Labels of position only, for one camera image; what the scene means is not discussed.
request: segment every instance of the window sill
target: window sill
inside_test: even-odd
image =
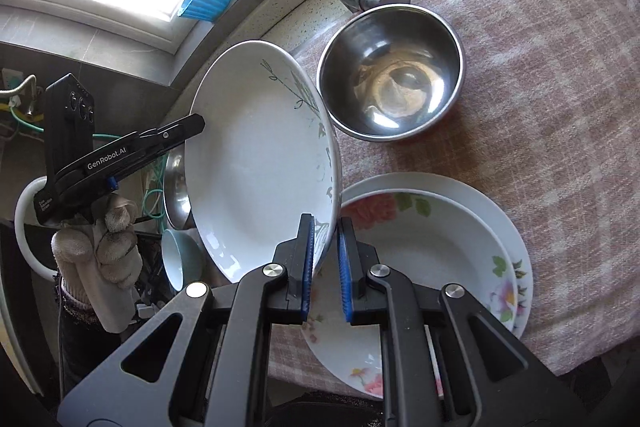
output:
[[[0,6],[0,41],[181,90],[263,1],[232,0],[216,23],[198,22],[175,55],[81,23],[9,6]]]

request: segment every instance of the metal screw head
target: metal screw head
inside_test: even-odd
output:
[[[391,269],[386,264],[374,264],[369,271],[374,277],[386,277],[391,273]]]
[[[197,299],[207,292],[207,285],[204,282],[192,282],[187,286],[187,295]]]
[[[465,289],[460,284],[447,284],[447,287],[444,288],[444,293],[452,299],[460,299],[465,294]]]
[[[262,273],[264,273],[267,277],[277,277],[283,272],[284,268],[277,263],[269,263],[267,266],[262,268]]]

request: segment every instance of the stainless steel bowl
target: stainless steel bowl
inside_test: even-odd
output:
[[[195,228],[196,223],[191,214],[191,202],[184,177],[184,144],[171,149],[167,156],[162,197],[166,217],[172,228],[175,230]]]
[[[317,83],[336,127],[390,141],[440,120],[464,78],[465,54],[449,23],[419,6],[389,4],[358,15],[332,37]]]

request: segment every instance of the white ceramic plate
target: white ceramic plate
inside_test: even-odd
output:
[[[239,281],[296,237],[308,212],[316,267],[342,185],[334,128],[305,71],[274,44],[242,42],[209,68],[191,112],[206,124],[186,142],[187,188],[214,263]]]
[[[513,266],[498,237],[474,213],[449,198],[404,187],[393,193],[363,191],[345,199],[342,213],[352,218],[358,240],[376,247],[381,263],[433,288],[459,282],[506,328],[513,328]],[[382,395],[378,327],[351,327],[344,321],[335,247],[314,278],[303,334],[337,378]]]
[[[391,172],[372,176],[351,185],[342,192],[342,201],[344,204],[349,204],[350,201],[356,200],[368,192],[384,189],[404,190],[406,188],[433,192],[466,206],[500,238],[511,264],[513,264],[518,282],[518,312],[513,326],[513,334],[520,338],[529,320],[533,301],[533,270],[527,247],[520,237],[520,232],[511,222],[509,216],[490,198],[475,188],[446,176],[429,172]]]

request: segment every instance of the dish towel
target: dish towel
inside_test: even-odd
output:
[[[414,139],[338,132],[344,186],[393,171],[450,176],[508,214],[529,250],[522,340],[556,374],[640,333],[640,0],[412,0],[468,60],[458,103]],[[328,31],[297,60],[315,78]],[[278,327],[271,376],[357,394]]]

